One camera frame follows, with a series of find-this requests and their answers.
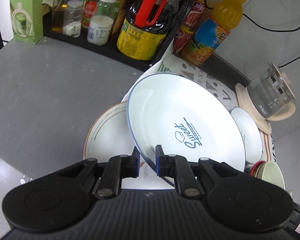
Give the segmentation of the white plate sweet print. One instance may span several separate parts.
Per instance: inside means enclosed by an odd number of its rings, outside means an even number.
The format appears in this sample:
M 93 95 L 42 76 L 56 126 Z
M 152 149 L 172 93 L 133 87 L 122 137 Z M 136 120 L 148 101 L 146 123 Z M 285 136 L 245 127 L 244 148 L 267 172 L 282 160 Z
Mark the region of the white plate sweet print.
M 163 73 L 141 79 L 130 91 L 126 113 L 135 145 L 153 170 L 157 145 L 166 155 L 245 169 L 244 143 L 233 117 L 207 89 L 185 77 Z

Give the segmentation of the white plate bakery print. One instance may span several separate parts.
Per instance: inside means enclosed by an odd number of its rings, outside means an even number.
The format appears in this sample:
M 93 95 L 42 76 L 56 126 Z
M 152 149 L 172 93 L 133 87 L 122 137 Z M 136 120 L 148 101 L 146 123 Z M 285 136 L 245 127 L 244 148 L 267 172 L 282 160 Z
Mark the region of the white plate bakery print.
M 240 107 L 233 108 L 230 114 L 241 133 L 246 162 L 249 164 L 257 163 L 262 155 L 262 141 L 257 125 L 253 118 Z

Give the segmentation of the pale green bowl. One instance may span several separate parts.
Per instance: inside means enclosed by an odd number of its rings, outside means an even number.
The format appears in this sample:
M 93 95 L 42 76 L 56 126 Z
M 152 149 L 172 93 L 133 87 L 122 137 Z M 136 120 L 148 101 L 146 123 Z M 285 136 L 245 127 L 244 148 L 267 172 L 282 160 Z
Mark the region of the pale green bowl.
M 257 169 L 255 177 L 286 189 L 283 174 L 279 166 L 273 161 L 262 163 Z

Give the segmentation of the plate with brown rim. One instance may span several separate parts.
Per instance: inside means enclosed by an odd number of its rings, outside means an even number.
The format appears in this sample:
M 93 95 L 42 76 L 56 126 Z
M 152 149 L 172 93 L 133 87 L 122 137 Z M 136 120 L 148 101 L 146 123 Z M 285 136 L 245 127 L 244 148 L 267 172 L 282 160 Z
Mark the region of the plate with brown rim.
M 107 162 L 116 155 L 132 154 L 135 144 L 127 124 L 127 103 L 106 110 L 94 122 L 85 140 L 83 158 Z

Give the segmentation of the red plate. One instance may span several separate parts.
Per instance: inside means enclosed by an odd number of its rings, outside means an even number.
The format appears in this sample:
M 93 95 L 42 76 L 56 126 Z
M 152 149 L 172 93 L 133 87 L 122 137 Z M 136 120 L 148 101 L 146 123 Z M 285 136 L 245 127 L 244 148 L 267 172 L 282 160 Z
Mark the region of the red plate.
M 258 162 L 252 167 L 252 169 L 251 169 L 251 171 L 250 171 L 249 174 L 250 174 L 252 177 L 256 177 L 259 168 L 260 168 L 264 163 L 265 163 L 265 161 L 262 161 L 262 160 L 261 160 L 261 161 L 258 161 Z

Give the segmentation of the patterned table cloth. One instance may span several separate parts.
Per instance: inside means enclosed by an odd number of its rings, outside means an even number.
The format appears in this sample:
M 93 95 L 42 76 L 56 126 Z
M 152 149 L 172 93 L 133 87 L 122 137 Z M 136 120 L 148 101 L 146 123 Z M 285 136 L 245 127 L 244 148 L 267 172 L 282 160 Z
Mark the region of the patterned table cloth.
M 139 79 L 160 73 L 180 75 L 207 89 L 226 107 L 227 110 L 229 110 L 229 112 L 233 108 L 239 107 L 236 92 L 225 83 L 226 79 L 229 77 L 228 74 L 219 80 L 215 74 L 209 75 L 204 70 L 175 56 L 172 53 L 172 50 L 173 45 L 170 44 L 159 62 L 149 68 L 149 70 L 145 71 Z M 272 136 L 262 132 L 259 128 L 258 130 L 262 141 L 262 155 L 260 160 L 276 162 Z

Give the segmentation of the red cola can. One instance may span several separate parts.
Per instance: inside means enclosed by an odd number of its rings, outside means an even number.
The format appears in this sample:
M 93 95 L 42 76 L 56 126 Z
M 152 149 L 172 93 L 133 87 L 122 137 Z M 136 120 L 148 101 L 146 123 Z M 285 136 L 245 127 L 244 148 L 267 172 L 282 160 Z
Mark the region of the red cola can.
M 179 54 L 193 35 L 194 31 L 182 25 L 173 40 L 173 53 Z
M 203 16 L 203 13 L 207 10 L 204 0 L 193 0 L 192 6 L 183 25 L 187 28 L 193 29 Z

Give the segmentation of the dark soy sauce bottle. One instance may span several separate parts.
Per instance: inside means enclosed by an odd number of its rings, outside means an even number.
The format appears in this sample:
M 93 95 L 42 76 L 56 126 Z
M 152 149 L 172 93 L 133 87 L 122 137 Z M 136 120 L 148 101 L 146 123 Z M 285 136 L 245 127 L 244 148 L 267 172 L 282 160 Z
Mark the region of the dark soy sauce bottle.
M 122 24 L 117 48 L 140 61 L 154 57 L 170 31 L 180 0 L 135 0 Z

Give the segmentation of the glass jar white powder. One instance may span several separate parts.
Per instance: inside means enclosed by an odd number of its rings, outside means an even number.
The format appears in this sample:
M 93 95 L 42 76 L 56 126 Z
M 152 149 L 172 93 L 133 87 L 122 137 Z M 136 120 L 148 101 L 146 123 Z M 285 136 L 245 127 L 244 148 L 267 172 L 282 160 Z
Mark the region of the glass jar white powder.
M 78 38 L 81 34 L 83 17 L 83 1 L 71 0 L 64 11 L 63 29 L 64 35 Z

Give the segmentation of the white cap jar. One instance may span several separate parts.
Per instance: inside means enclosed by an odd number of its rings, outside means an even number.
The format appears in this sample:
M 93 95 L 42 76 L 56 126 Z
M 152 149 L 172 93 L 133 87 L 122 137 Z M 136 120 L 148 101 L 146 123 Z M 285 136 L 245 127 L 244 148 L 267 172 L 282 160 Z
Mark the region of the white cap jar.
M 108 42 L 115 18 L 117 0 L 99 0 L 90 18 L 87 41 L 102 46 Z

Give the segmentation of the orange juice bottle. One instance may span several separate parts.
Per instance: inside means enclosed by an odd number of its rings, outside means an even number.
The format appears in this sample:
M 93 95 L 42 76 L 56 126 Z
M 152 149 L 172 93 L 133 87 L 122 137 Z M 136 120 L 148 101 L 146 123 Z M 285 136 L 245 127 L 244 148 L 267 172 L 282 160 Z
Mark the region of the orange juice bottle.
M 235 29 L 243 17 L 246 0 L 221 0 L 208 18 L 182 49 L 181 56 L 188 63 L 200 67 Z

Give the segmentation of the green carton box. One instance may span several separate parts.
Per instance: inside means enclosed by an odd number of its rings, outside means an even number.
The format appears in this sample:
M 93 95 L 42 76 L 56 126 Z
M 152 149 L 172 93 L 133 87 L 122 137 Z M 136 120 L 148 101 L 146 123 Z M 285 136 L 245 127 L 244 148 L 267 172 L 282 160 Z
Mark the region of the green carton box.
M 37 44 L 43 38 L 43 0 L 10 0 L 14 39 Z

